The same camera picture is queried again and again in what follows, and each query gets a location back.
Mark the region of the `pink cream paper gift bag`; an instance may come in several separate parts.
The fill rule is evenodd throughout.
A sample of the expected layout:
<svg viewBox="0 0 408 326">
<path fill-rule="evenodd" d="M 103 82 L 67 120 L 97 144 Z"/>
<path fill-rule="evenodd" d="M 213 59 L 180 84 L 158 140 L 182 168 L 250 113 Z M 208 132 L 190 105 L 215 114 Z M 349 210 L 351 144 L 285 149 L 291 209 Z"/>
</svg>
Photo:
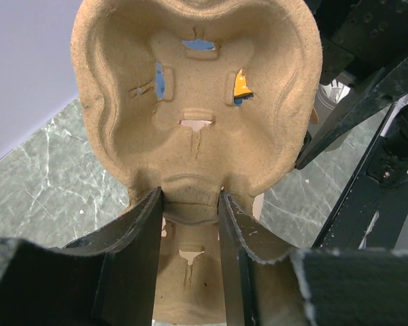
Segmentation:
<svg viewBox="0 0 408 326">
<path fill-rule="evenodd" d="M 209 120 L 180 120 L 178 122 L 178 124 L 181 125 L 181 126 L 191 128 L 193 132 L 198 132 L 203 127 L 211 125 L 211 121 L 209 121 Z M 260 220 L 262 207 L 263 207 L 263 204 L 264 204 L 264 196 L 265 196 L 265 194 L 260 194 L 257 197 L 255 197 L 254 203 L 253 203 L 253 206 L 252 206 L 253 217 L 257 221 Z M 194 258 L 197 257 L 198 255 L 202 254 L 202 253 L 204 253 L 204 251 L 192 252 L 192 251 L 179 250 L 179 255 L 182 258 L 187 260 L 189 266 L 192 265 Z"/>
</svg>

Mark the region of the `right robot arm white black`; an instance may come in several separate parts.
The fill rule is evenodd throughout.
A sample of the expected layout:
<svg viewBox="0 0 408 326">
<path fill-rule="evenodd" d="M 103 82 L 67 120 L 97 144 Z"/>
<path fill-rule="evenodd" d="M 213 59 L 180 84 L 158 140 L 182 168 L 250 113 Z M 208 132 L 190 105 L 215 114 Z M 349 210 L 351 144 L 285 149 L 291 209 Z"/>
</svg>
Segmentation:
<svg viewBox="0 0 408 326">
<path fill-rule="evenodd" d="M 296 161 L 301 170 L 337 138 L 408 94 L 408 1 L 308 1 L 322 40 L 320 83 L 350 91 Z"/>
</svg>

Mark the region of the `brown pulp cup carrier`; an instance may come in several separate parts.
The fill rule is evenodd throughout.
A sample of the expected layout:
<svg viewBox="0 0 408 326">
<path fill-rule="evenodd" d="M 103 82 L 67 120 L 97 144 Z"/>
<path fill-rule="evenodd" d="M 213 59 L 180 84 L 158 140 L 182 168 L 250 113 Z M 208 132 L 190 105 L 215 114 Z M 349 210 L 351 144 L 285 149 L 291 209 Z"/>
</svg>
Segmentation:
<svg viewBox="0 0 408 326">
<path fill-rule="evenodd" d="M 215 49 L 182 44 L 195 39 Z M 71 60 L 100 163 L 131 206 L 154 187 L 164 194 L 154 319 L 225 322 L 219 194 L 251 213 L 294 168 L 322 71 L 313 14 L 304 1 L 83 1 Z M 240 69 L 253 95 L 234 98 Z M 193 132 L 180 120 L 211 125 Z M 179 250 L 204 253 L 189 266 Z"/>
</svg>

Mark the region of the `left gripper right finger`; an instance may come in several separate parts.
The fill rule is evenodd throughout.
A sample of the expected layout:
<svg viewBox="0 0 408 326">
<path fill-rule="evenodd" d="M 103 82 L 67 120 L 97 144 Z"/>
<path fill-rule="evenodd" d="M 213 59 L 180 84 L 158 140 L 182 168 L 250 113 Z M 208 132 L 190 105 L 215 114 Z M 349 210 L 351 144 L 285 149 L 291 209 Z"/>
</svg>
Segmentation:
<svg viewBox="0 0 408 326">
<path fill-rule="evenodd" d="M 408 325 L 408 251 L 298 249 L 227 192 L 218 218 L 228 325 Z"/>
</svg>

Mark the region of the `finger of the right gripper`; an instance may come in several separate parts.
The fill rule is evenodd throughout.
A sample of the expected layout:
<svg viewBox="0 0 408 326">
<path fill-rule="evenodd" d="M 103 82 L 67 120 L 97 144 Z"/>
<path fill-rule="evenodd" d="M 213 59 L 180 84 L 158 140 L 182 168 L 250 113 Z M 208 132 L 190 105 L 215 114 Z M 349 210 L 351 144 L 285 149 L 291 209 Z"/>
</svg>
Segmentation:
<svg viewBox="0 0 408 326">
<path fill-rule="evenodd" d="M 296 161 L 301 170 L 342 134 L 408 94 L 408 52 L 350 90 Z"/>
</svg>

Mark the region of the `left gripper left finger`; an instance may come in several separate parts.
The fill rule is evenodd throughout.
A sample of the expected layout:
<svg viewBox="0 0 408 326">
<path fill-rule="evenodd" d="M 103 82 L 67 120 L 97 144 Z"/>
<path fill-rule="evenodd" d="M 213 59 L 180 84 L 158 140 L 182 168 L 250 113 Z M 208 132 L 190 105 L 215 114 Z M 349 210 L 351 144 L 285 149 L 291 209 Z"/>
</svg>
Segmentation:
<svg viewBox="0 0 408 326">
<path fill-rule="evenodd" d="M 156 187 L 62 248 L 0 238 L 0 325 L 150 325 L 162 219 Z"/>
</svg>

